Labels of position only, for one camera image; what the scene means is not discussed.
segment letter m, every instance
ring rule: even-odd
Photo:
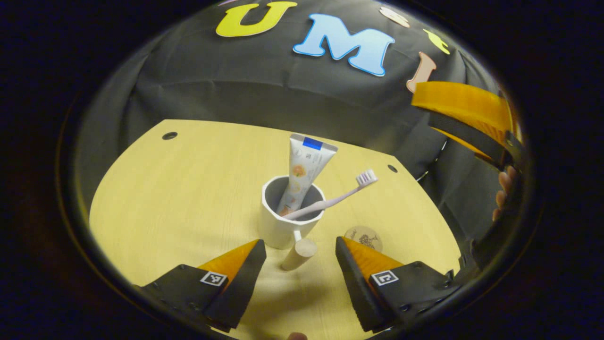
[[[314,24],[302,44],[294,46],[294,52],[322,56],[325,49],[321,47],[321,43],[323,39],[327,39],[329,51],[335,60],[342,59],[358,47],[357,54],[348,59],[350,65],[378,77],[386,74],[382,62],[386,49],[394,42],[394,38],[372,28],[350,35],[340,18],[325,14],[311,14],[309,17],[314,20]]]

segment toothpaste tube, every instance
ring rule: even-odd
[[[279,201],[277,213],[285,216],[300,208],[312,182],[338,147],[299,134],[289,137],[289,184]]]

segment human finger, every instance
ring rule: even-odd
[[[512,179],[510,178],[510,176],[507,173],[500,172],[499,173],[499,184],[501,184],[501,187],[503,188],[504,192],[509,192],[510,188],[512,187]]]
[[[508,176],[510,176],[510,179],[514,181],[514,178],[516,178],[516,174],[518,173],[518,171],[513,166],[508,165],[506,168],[506,173]]]
[[[302,333],[293,332],[288,336],[288,340],[308,340],[308,338]]]
[[[493,210],[493,222],[499,217],[499,214],[501,213],[501,209],[499,208],[495,208],[495,210]]]
[[[497,206],[501,208],[503,203],[506,201],[506,193],[503,190],[499,190],[495,195],[495,202],[497,202]]]

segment letter u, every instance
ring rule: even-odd
[[[275,27],[285,11],[289,7],[295,7],[298,4],[291,1],[275,1],[267,4],[270,9],[262,20],[252,25],[242,25],[241,20],[248,14],[249,10],[256,8],[258,4],[249,4],[233,7],[226,11],[226,16],[222,19],[218,27],[216,27],[216,34],[224,37],[234,36],[252,36],[254,34],[260,34],[266,32],[271,28]]]

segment felt letter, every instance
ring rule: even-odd
[[[249,4],[233,7],[226,11],[226,16],[222,18],[218,27],[216,27],[216,34],[224,37],[235,37],[235,36],[252,36],[254,34],[260,34],[266,32],[271,28],[275,27],[285,11],[289,7],[295,7],[298,4],[291,1],[275,1],[267,4],[270,9],[262,20],[252,25],[242,25],[241,20],[248,14],[249,10],[256,8],[258,4]]]
[[[409,22],[407,21],[407,19],[396,13],[395,11],[391,10],[390,8],[386,8],[386,7],[380,7],[379,12],[382,13],[383,16],[385,16],[386,18],[396,22],[397,24],[406,27],[406,28],[410,28],[411,25],[409,24]]]
[[[438,47],[442,52],[445,52],[446,54],[451,53],[451,52],[449,52],[449,50],[447,50],[445,48],[445,46],[449,46],[449,45],[447,45],[446,42],[442,41],[439,36],[437,36],[436,34],[430,32],[430,31],[424,30],[424,32],[426,32],[428,34],[428,39],[430,39],[430,41],[434,44],[434,46]]]
[[[322,56],[325,50],[321,47],[323,39],[327,39],[332,58],[342,59],[355,48],[359,51],[348,59],[348,63],[359,70],[381,77],[386,74],[382,67],[388,45],[394,38],[386,33],[368,28],[350,35],[340,18],[325,14],[311,14],[314,20],[310,31],[302,44],[294,46],[294,52],[308,56]]]
[[[407,81],[407,88],[411,93],[415,93],[417,83],[427,82],[432,71],[436,70],[434,60],[426,53],[420,52],[419,59],[419,66],[417,67],[415,75]]]

